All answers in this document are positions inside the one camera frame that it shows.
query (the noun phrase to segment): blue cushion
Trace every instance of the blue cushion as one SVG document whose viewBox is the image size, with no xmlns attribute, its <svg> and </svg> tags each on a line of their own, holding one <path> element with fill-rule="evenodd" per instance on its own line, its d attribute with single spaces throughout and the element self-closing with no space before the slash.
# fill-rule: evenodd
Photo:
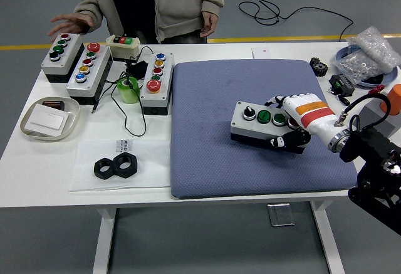
<svg viewBox="0 0 401 274">
<path fill-rule="evenodd" d="M 275 95 L 311 92 L 325 100 L 305 61 L 219 60 L 179 63 L 173 74 L 171 191 L 206 198 L 348 189 L 353 163 L 317 136 L 301 155 L 230 139 L 237 101 L 263 105 Z"/>
</svg>

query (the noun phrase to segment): hand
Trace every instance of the hand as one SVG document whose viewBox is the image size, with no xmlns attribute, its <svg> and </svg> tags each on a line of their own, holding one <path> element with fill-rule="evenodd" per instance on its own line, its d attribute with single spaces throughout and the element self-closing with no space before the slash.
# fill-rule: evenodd
<svg viewBox="0 0 401 274">
<path fill-rule="evenodd" d="M 80 34 L 86 33 L 91 27 L 93 27 L 93 19 L 89 15 L 75 13 L 75 14 L 61 14 L 50 19 L 50 22 L 56 22 L 59 20 L 66 20 L 63 23 L 57 24 L 49 33 L 48 36 L 53 36 L 59 33 L 73 33 Z"/>
<path fill-rule="evenodd" d="M 200 31 L 200 37 L 205 38 L 214 33 L 219 17 L 213 13 L 209 13 L 206 11 L 203 11 L 202 15 L 204 20 L 204 27 Z"/>
</svg>

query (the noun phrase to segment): black shirt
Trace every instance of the black shirt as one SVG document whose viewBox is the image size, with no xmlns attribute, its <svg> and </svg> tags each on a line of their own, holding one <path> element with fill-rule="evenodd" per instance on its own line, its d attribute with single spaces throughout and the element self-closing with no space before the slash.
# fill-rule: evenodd
<svg viewBox="0 0 401 274">
<path fill-rule="evenodd" d="M 151 33 L 156 36 L 155 0 L 113 0 L 127 36 L 133 31 Z"/>
</svg>

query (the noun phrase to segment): white tray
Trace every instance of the white tray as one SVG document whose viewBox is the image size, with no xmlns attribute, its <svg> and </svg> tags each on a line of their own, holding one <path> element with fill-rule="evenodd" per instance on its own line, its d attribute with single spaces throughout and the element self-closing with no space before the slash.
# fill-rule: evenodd
<svg viewBox="0 0 401 274">
<path fill-rule="evenodd" d="M 65 105 L 65 112 L 69 113 L 69 116 L 67 118 L 67 121 L 65 123 L 63 132 L 59 136 L 45 136 L 40 133 L 36 132 L 31 132 L 26 130 L 24 127 L 26 125 L 26 122 L 28 121 L 29 117 L 32 114 L 32 111 L 35 107 L 35 105 L 42 104 L 44 101 L 47 100 L 61 100 L 64 102 Z M 21 129 L 22 133 L 27 135 L 28 137 L 32 137 L 34 139 L 38 140 L 48 140 L 48 141 L 55 141 L 55 140 L 60 140 L 64 137 L 66 137 L 71 131 L 73 130 L 73 127 L 76 124 L 76 121 L 78 120 L 78 116 L 80 114 L 80 104 L 76 101 L 73 100 L 72 98 L 69 97 L 44 97 L 41 98 L 40 100 L 37 100 L 32 104 L 32 106 L 29 107 L 28 111 L 25 113 L 23 119 L 21 120 L 21 123 L 19 124 L 19 128 Z"/>
</svg>

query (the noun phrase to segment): black gear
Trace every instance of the black gear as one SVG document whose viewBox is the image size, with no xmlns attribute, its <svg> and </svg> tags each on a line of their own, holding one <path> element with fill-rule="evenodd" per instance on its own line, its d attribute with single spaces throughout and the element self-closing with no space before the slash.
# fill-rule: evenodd
<svg viewBox="0 0 401 274">
<path fill-rule="evenodd" d="M 322 77 L 326 74 L 328 67 L 324 63 L 316 63 L 312 65 L 312 69 L 316 76 Z"/>
<path fill-rule="evenodd" d="M 320 60 L 318 58 L 312 58 L 309 62 L 309 65 L 313 66 L 316 63 L 320 63 Z"/>
</svg>

